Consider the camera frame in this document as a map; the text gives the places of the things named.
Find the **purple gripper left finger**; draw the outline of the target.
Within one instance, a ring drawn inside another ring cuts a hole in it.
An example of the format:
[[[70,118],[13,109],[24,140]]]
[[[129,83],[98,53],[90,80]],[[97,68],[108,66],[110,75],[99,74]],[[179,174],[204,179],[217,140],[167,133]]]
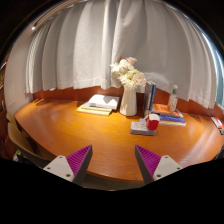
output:
[[[92,146],[88,145],[68,156],[57,156],[44,167],[44,170],[77,185],[81,185],[85,179],[92,155]]]

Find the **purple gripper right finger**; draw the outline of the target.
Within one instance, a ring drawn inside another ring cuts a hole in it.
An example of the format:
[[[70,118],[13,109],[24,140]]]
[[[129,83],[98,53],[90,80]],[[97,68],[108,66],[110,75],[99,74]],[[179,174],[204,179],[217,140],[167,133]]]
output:
[[[159,156],[139,145],[135,146],[135,157],[145,184],[152,183],[182,169],[170,156]]]

